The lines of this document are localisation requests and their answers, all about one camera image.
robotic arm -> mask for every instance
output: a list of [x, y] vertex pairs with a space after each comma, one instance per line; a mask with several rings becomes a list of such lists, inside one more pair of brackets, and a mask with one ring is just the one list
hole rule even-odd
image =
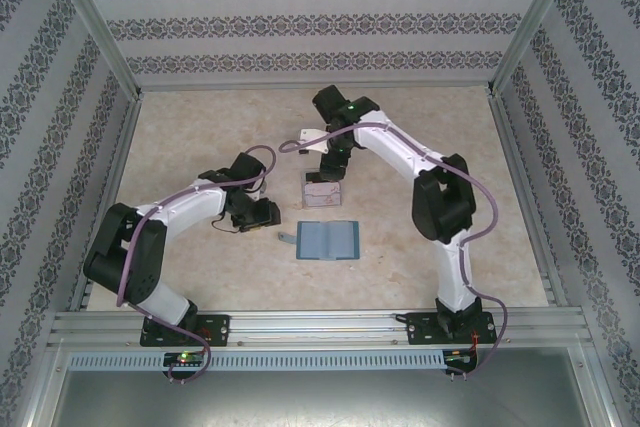
[[84, 264], [84, 274], [113, 293], [118, 293], [127, 243], [141, 219], [162, 205], [144, 223], [135, 246], [124, 300], [171, 325], [193, 331], [198, 312], [195, 304], [160, 280], [165, 245], [192, 225], [209, 217], [230, 214], [239, 232], [280, 224], [280, 210], [264, 192], [264, 179], [252, 184], [216, 187], [230, 181], [252, 179], [265, 172], [264, 165], [241, 153], [231, 168], [207, 171], [191, 184], [191, 193], [167, 202], [139, 207], [115, 204], [106, 213]]
[[[461, 242], [469, 236], [476, 203], [469, 182], [434, 165], [426, 157], [468, 173], [466, 162], [458, 154], [443, 157], [419, 144], [395, 126], [380, 107], [367, 97], [350, 102], [332, 85], [321, 90], [314, 97], [313, 104], [327, 124], [327, 129], [303, 130], [300, 136], [303, 144], [324, 137], [327, 132], [336, 132], [354, 124], [362, 127], [305, 147], [323, 153], [320, 162], [323, 179], [343, 179], [351, 150], [357, 147], [375, 152], [413, 185], [413, 222], [418, 231], [437, 247], [438, 322], [447, 334], [454, 335], [463, 330], [482, 312], [480, 299], [465, 285], [459, 257], [464, 255], [463, 265], [470, 283], [469, 246]], [[419, 146], [424, 155], [418, 155], [415, 149], [409, 148], [407, 141]]]

wall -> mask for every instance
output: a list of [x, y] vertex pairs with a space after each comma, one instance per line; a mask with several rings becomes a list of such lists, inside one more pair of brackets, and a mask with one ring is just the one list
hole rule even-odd
[[129, 102], [70, 0], [0, 0], [0, 425], [66, 310]]
[[640, 0], [555, 0], [504, 89], [564, 287], [640, 424]]
[[143, 87], [488, 81], [532, 0], [95, 0]]

white arm segment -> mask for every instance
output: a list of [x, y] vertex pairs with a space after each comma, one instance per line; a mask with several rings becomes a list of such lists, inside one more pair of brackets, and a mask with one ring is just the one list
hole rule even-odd
[[[415, 145], [419, 146], [425, 155], [429, 155], [430, 157], [438, 160], [443, 157], [442, 154], [428, 149], [406, 134], [402, 129], [391, 122], [391, 120], [389, 120], [381, 110], [372, 111], [363, 115], [358, 123], [365, 122], [377, 122], [393, 127], [395, 130], [402, 133], [402, 135], [407, 139], [413, 141]], [[300, 136], [301, 141], [303, 142], [319, 138], [326, 134], [326, 132], [314, 131], [312, 129], [306, 129], [306, 131], [303, 132], [304, 134]], [[431, 162], [428, 162], [424, 158], [418, 156], [413, 150], [407, 147], [404, 142], [385, 128], [365, 127], [354, 130], [353, 135], [355, 141], [360, 146], [366, 147], [372, 152], [375, 152], [412, 184], [413, 179], [418, 177], [421, 171], [429, 171], [436, 167]], [[316, 145], [317, 148], [314, 149], [316, 146], [310, 146], [309, 149], [326, 152], [326, 142]], [[473, 295], [464, 285], [459, 263], [460, 250], [458, 245], [462, 239], [468, 235], [469, 232], [467, 230], [463, 230], [455, 235], [447, 245], [439, 241], [434, 242], [436, 245], [436, 257], [438, 262], [438, 299], [452, 312], [464, 310], [475, 301], [475, 295]], [[469, 244], [466, 244], [463, 249], [465, 255], [465, 271], [469, 282], [471, 282]]]
[[[190, 187], [211, 185], [209, 180], [197, 179]], [[208, 217], [219, 215], [224, 209], [226, 192], [220, 188], [199, 190], [171, 202], [153, 214], [149, 220], [159, 220], [167, 226], [165, 245], [192, 225]], [[141, 215], [154, 204], [137, 207]], [[178, 325], [189, 309], [189, 301], [160, 280], [151, 295], [138, 304], [150, 314]]]

patterned wallpaper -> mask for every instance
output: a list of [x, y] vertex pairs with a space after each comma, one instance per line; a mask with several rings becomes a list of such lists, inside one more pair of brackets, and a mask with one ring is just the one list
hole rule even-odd
[[70, 0], [0, 0], [0, 425], [66, 310], [128, 102]]
[[95, 0], [143, 87], [487, 81], [531, 0]]
[[638, 0], [555, 0], [503, 92], [569, 300], [640, 424]]

beige floor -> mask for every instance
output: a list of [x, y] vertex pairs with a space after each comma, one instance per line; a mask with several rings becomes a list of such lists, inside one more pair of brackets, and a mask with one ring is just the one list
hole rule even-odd
[[[498, 199], [500, 223], [471, 245], [474, 283], [509, 306], [547, 305], [504, 155], [482, 87], [343, 89], [366, 95], [414, 138], [444, 155], [459, 153]], [[229, 166], [256, 143], [277, 147], [304, 127], [323, 128], [315, 90], [242, 90], [146, 94], [119, 201], [139, 205], [186, 187], [208, 169]], [[263, 161], [268, 156], [260, 154]], [[278, 227], [231, 235], [205, 221], [166, 250], [163, 279], [200, 309], [374, 309], [433, 307], [433, 247], [410, 217], [411, 185], [368, 151], [354, 151], [343, 183], [344, 205], [305, 210], [300, 175], [319, 154], [281, 155], [268, 196], [282, 211]], [[476, 191], [474, 229], [490, 218]], [[357, 220], [358, 261], [297, 261], [276, 239], [299, 220]], [[89, 310], [115, 310], [99, 286]]]

